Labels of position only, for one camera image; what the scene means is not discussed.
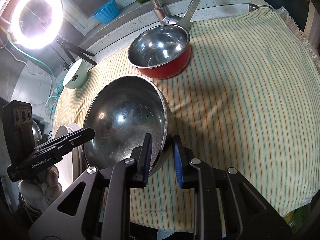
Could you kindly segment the gloved left hand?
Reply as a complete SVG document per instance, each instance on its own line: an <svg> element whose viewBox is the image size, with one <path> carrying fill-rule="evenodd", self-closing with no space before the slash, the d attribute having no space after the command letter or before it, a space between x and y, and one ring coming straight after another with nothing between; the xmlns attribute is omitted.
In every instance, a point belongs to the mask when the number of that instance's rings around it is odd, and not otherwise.
<svg viewBox="0 0 320 240"><path fill-rule="evenodd" d="M62 193L57 167L51 166L46 170L44 175L44 181L42 182L22 180L18 184L19 191L27 205L42 213L48 209Z"/></svg>

